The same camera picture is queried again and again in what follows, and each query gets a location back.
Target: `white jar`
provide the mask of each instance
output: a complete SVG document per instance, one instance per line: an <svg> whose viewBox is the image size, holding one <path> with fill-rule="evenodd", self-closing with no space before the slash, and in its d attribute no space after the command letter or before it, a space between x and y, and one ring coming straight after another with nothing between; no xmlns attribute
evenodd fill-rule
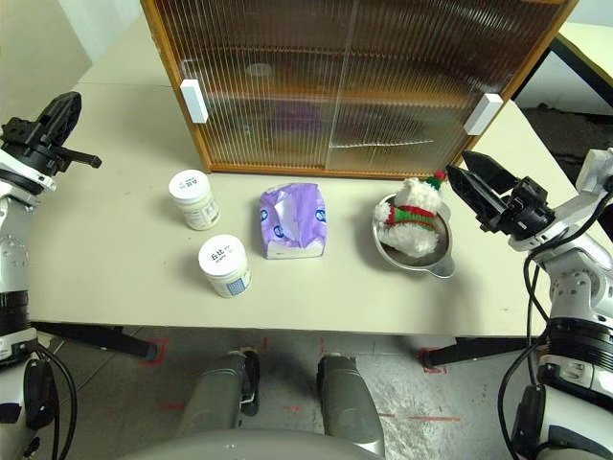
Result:
<svg viewBox="0 0 613 460"><path fill-rule="evenodd" d="M232 235L217 235L202 244L198 263L221 297L239 295L251 284L245 247Z"/></svg>
<svg viewBox="0 0 613 460"><path fill-rule="evenodd" d="M169 192L192 229L207 230L219 220L219 208L204 172L179 172L170 180Z"/></svg>

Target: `purple tissue package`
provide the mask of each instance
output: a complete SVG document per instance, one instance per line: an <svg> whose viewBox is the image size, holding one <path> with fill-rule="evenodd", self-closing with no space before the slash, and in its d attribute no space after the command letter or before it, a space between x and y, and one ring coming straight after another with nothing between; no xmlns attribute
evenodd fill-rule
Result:
<svg viewBox="0 0 613 460"><path fill-rule="evenodd" d="M319 257L326 246L326 205L317 184L285 184L260 199L266 259Z"/></svg>

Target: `plush toy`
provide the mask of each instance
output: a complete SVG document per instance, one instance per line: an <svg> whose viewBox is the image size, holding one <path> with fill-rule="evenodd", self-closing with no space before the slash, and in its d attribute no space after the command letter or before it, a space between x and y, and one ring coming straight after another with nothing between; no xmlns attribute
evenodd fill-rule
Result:
<svg viewBox="0 0 613 460"><path fill-rule="evenodd" d="M434 252L439 240L434 219L441 207L439 188L444 172L435 172L425 180L406 179L394 198L375 208L379 240L411 257Z"/></svg>

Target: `stainless steel bowl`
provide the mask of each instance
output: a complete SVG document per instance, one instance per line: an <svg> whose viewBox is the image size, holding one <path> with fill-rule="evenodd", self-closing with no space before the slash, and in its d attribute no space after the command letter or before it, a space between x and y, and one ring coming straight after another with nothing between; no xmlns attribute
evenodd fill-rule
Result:
<svg viewBox="0 0 613 460"><path fill-rule="evenodd" d="M380 203L385 201L394 204L396 194L386 196ZM406 271L428 271L438 278L449 278L455 271L455 263L451 259L451 229L449 219L451 211L443 204L436 219L434 220L435 231L439 234L439 242L432 254L424 257L411 257L403 252L394 249L387 244L383 244L378 238L378 223L373 216L373 238L379 253L391 265L397 266Z"/></svg>

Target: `concrete floor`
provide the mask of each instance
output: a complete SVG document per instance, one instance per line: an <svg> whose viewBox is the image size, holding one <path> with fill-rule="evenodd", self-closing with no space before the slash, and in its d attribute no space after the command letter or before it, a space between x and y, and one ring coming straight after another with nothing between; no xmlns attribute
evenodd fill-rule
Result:
<svg viewBox="0 0 613 460"><path fill-rule="evenodd" d="M243 417L241 429L323 432L315 391L317 363L324 353L340 352L357 357L381 416L388 459L508 458L496 397L513 354L427 373L415 358L417 351L453 340L191 328L132 332L165 344L159 365L74 343L64 344L58 352L79 388L79 424L69 457L73 460L118 458L171 439L207 362L245 345L260 353L261 410L254 418ZM527 384L522 367L508 390L508 420ZM63 399L65 390L60 385ZM67 401L61 406L64 428L68 406ZM48 458L51 437L50 427L42 430L39 458Z"/></svg>

